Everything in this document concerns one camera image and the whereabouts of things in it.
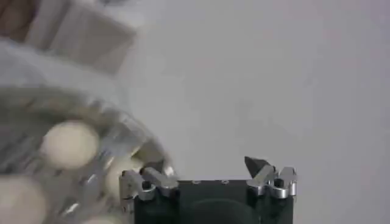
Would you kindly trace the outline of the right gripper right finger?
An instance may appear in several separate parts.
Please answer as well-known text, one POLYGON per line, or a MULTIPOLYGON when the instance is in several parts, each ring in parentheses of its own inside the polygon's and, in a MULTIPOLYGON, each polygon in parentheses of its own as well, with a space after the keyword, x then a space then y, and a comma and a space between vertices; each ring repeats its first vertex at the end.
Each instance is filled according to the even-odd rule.
POLYGON ((269 193, 273 198, 288 198, 297 195, 297 173, 293 167, 284 167, 278 171, 265 159, 249 156, 244 163, 251 175, 246 181, 249 189, 258 197, 269 193))

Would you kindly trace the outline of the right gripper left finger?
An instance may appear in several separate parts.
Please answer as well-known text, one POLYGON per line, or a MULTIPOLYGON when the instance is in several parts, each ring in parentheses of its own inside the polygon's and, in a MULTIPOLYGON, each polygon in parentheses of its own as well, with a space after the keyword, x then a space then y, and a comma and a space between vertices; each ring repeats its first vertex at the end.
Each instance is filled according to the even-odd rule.
POLYGON ((119 176, 119 200, 138 197, 142 201, 153 200, 159 192, 164 197, 172 197, 179 189, 179 182, 163 175, 153 167, 144 167, 139 172, 123 170, 119 176))

